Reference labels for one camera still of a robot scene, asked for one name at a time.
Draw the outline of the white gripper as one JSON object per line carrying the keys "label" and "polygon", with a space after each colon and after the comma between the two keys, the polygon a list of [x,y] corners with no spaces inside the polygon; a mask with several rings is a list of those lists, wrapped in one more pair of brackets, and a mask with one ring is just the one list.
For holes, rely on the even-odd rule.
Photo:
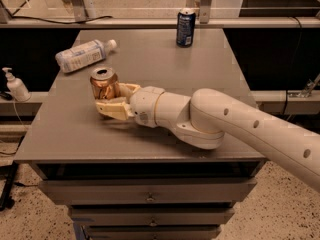
{"label": "white gripper", "polygon": [[137,124],[155,128],[156,104],[165,90],[153,86],[141,88],[140,85],[130,83],[119,83],[118,89],[119,98],[95,101],[98,112],[121,121],[126,121],[134,115]]}

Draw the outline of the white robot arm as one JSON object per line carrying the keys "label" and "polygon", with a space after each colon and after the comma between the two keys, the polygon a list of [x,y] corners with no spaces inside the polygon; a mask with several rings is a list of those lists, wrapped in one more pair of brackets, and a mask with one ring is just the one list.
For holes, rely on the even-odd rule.
{"label": "white robot arm", "polygon": [[184,96],[157,87],[117,83],[95,101],[102,115],[163,127],[201,149],[219,147],[226,133],[320,191],[320,135],[213,89]]}

